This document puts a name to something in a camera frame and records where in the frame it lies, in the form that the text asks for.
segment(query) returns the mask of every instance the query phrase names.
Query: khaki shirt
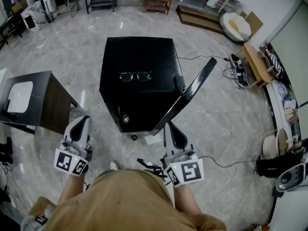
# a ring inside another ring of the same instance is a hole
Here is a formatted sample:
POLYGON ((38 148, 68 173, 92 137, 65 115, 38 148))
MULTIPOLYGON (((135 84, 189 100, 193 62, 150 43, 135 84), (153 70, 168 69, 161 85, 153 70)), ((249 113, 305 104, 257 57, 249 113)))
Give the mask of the khaki shirt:
MULTIPOLYGON (((39 217, 52 204, 40 197, 29 212, 39 217)), ((56 206, 45 231, 226 231, 220 220, 177 211, 164 182, 141 170, 97 178, 88 190, 56 206)))

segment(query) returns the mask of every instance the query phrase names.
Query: glasses lens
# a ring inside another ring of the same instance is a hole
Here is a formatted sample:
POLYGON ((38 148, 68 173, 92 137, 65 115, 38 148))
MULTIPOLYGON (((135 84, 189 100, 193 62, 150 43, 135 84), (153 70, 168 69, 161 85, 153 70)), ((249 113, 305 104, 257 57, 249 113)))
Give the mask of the glasses lens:
POLYGON ((133 73, 132 72, 122 72, 120 74, 120 80, 123 82, 130 82, 133 79, 133 73))
POLYGON ((139 81, 148 81, 150 78, 150 72, 138 72, 137 78, 139 81))

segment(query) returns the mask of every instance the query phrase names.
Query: eyeglasses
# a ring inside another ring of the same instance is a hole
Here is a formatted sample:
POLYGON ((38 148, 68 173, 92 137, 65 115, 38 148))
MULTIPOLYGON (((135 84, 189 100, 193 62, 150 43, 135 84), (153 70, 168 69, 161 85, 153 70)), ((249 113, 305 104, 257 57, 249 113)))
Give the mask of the eyeglasses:
POLYGON ((130 82, 134 78, 134 74, 137 75, 139 81, 145 82, 151 79, 151 72, 122 72, 120 73, 120 80, 122 82, 130 82))

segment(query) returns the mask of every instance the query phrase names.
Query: white chair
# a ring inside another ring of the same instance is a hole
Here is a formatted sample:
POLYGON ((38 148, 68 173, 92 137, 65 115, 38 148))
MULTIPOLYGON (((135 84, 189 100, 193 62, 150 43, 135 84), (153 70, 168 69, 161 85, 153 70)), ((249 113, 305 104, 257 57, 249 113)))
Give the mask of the white chair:
POLYGON ((225 34, 233 41, 246 42, 251 35, 251 28, 243 17, 236 13, 225 13, 220 18, 220 25, 225 34))

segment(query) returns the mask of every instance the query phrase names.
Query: marble floor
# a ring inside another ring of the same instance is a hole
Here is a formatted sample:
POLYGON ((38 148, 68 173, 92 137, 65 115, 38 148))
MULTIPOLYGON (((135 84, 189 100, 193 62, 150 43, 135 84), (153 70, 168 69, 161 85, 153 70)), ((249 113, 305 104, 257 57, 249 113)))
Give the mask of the marble floor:
MULTIPOLYGON (((89 15, 79 11, 74 18, 60 15, 53 24, 23 38, 9 39, 0 51, 0 69, 14 75, 52 70, 55 77, 82 107, 72 109, 71 119, 91 117, 93 161, 86 176, 90 183, 105 170, 108 161, 118 160, 125 167, 141 168, 138 157, 160 163, 163 143, 147 145, 140 133, 137 141, 118 131, 99 93, 104 47, 108 37, 150 36, 172 38, 179 57, 197 55, 228 57, 239 45, 224 35, 182 25, 174 11, 143 13, 140 7, 96 10, 89 15)), ((180 59, 188 86, 208 60, 180 59)), ((263 89, 240 90, 222 76, 227 62, 217 65, 191 103, 175 118, 193 133, 199 155, 214 157, 228 165, 254 159, 261 153, 263 135, 273 129, 269 106, 263 89)), ((25 215, 38 196, 57 201, 66 175, 53 169, 55 148, 62 136, 38 128, 33 136, 0 123, 0 142, 6 136, 13 141, 12 172, 9 192, 17 209, 25 215)), ((243 230, 250 223, 265 223, 269 217, 274 181, 254 175, 252 163, 222 169, 204 159, 205 180, 192 185, 201 209, 223 220, 230 231, 243 230)), ((5 184, 3 172, 1 183, 5 184)))

